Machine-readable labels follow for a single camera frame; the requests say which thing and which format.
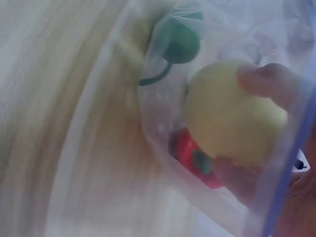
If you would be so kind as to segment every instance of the hand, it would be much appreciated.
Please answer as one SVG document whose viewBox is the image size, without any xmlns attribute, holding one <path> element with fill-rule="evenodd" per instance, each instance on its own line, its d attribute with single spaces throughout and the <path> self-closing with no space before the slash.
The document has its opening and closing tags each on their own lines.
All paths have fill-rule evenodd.
<svg viewBox="0 0 316 237">
<path fill-rule="evenodd" d="M 295 100 L 301 80 L 279 64 L 268 64 L 262 68 L 244 66 L 239 69 L 237 77 L 245 90 L 261 97 L 270 97 L 285 110 Z M 274 237 L 316 236 L 316 127 L 303 152 L 311 169 L 293 173 Z M 212 167 L 216 177 L 238 200 L 246 206 L 250 205 L 260 170 L 236 166 L 229 158 L 215 159 Z"/>
</svg>

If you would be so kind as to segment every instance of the red toy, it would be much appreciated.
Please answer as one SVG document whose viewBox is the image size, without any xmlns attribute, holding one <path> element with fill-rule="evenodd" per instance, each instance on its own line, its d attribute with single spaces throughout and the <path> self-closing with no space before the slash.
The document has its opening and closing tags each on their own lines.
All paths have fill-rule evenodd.
<svg viewBox="0 0 316 237">
<path fill-rule="evenodd" d="M 223 186 L 211 173 L 212 159 L 198 147 L 187 129 L 176 134 L 174 145 L 176 146 L 176 158 L 192 174 L 211 189 Z"/>
</svg>

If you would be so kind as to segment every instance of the green stem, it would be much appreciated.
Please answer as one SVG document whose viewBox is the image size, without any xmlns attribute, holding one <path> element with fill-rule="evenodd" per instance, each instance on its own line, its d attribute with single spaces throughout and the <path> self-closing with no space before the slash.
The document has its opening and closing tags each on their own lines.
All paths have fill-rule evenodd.
<svg viewBox="0 0 316 237">
<path fill-rule="evenodd" d="M 165 69 L 157 76 L 153 78 L 146 78 L 146 79 L 141 79 L 138 83 L 139 86 L 145 86 L 145 85 L 150 85 L 154 84 L 160 80 L 162 80 L 171 70 L 172 63 L 168 63 Z"/>
</svg>

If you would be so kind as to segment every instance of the toy fruit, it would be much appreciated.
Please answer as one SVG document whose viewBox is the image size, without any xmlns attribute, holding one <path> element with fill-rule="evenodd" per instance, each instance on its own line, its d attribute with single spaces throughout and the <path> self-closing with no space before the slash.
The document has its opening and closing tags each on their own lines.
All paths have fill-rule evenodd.
<svg viewBox="0 0 316 237">
<path fill-rule="evenodd" d="M 196 1 L 191 1 L 181 9 L 175 9 L 172 13 L 179 13 L 178 18 L 190 18 L 203 20 L 203 13 Z M 139 86 L 150 85 L 162 80 L 171 70 L 173 64 L 184 64 L 192 61 L 200 49 L 199 35 L 183 22 L 170 17 L 161 25 L 154 41 L 154 51 L 161 54 L 168 63 L 165 69 L 153 78 L 139 81 Z"/>
<path fill-rule="evenodd" d="M 287 114 L 271 99 L 239 86 L 236 75 L 242 63 L 217 62 L 194 76 L 185 104 L 186 123 L 209 157 L 261 165 L 271 155 Z"/>
<path fill-rule="evenodd" d="M 175 146 L 178 161 L 192 174 L 212 189 L 223 186 L 211 172 L 212 159 L 200 150 L 186 129 L 177 134 Z"/>
</svg>

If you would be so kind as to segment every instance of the green toy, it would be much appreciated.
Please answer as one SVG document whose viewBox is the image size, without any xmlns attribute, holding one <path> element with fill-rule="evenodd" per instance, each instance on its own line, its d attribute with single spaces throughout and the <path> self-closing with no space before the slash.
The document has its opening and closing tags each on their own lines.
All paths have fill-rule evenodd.
<svg viewBox="0 0 316 237">
<path fill-rule="evenodd" d="M 197 6 L 199 6 L 198 3 L 192 1 L 191 5 L 185 6 L 185 8 L 196 8 Z M 183 10 L 175 9 L 173 13 L 181 11 Z M 203 20 L 203 13 L 202 11 L 198 11 L 181 17 Z M 168 62 L 168 64 L 159 75 L 153 78 L 140 80 L 138 83 L 139 86 L 150 85 L 162 80 L 168 75 L 173 64 L 184 64 L 192 61 L 199 52 L 200 37 L 196 32 L 180 21 L 171 18 L 161 26 L 154 45 L 157 51 L 163 49 L 163 54 L 161 56 Z"/>
</svg>

